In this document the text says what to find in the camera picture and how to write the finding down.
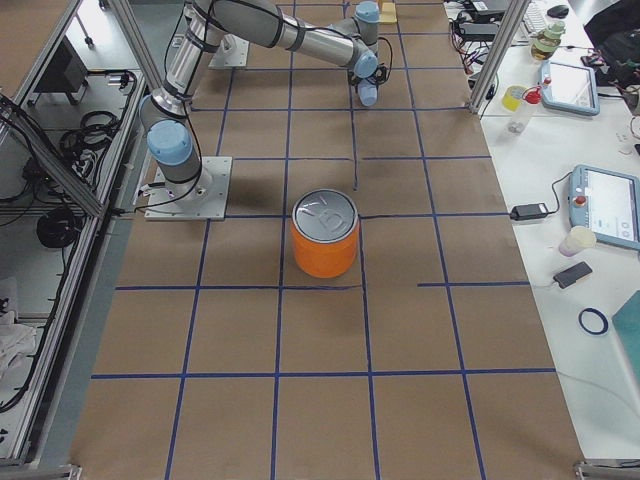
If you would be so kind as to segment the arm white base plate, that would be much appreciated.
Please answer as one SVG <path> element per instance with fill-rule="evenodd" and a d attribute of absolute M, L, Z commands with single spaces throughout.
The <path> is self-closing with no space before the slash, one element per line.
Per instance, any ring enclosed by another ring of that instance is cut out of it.
<path fill-rule="evenodd" d="M 244 69 L 247 66 L 250 43 L 235 35 L 227 34 L 209 62 L 212 70 Z"/>
<path fill-rule="evenodd" d="M 195 187 L 194 182 L 178 185 L 168 182 L 160 168 L 154 181 L 164 185 L 150 191 L 150 208 L 145 209 L 149 221 L 223 221 L 225 219 L 232 158 L 205 156 L 203 171 Z"/>

